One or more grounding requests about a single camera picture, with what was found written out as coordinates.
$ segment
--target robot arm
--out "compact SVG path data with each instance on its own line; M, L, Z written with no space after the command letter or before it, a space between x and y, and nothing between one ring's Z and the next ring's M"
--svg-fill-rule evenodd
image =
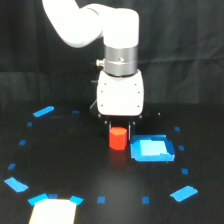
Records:
M98 111L109 116L137 116L142 112L144 86L137 69L139 16L131 9L74 0L42 0L44 10L61 39L81 48L103 37L105 59L97 85Z
M79 8L74 0L42 0L44 10L61 39L81 48L103 37L106 18L114 8L90 4Z

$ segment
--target black background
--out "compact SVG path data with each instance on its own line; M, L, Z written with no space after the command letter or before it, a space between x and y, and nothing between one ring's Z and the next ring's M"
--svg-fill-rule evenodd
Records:
M139 65L148 103L224 101L224 2L221 0L77 0L130 8L140 16ZM103 39L67 46L41 0L0 1L0 100L92 103Z

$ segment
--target blue marker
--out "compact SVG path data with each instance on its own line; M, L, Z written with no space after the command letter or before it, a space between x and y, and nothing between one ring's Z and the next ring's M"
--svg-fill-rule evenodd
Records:
M142 204L149 204L149 197L143 197Z
M49 113L49 112L51 112L51 111L53 111L53 110L54 110L54 107L49 106L49 107L46 107L46 108L44 108L44 109L42 109L42 110L39 110L39 111L33 113L33 115L34 115L35 117L40 117L40 116L42 116L42 115L44 115L44 114L47 114L47 113Z
M105 197L103 197L103 196L100 196L100 197L98 197L98 199L97 199L97 203L98 203L98 204L105 204L105 201L106 201L106 199L105 199Z

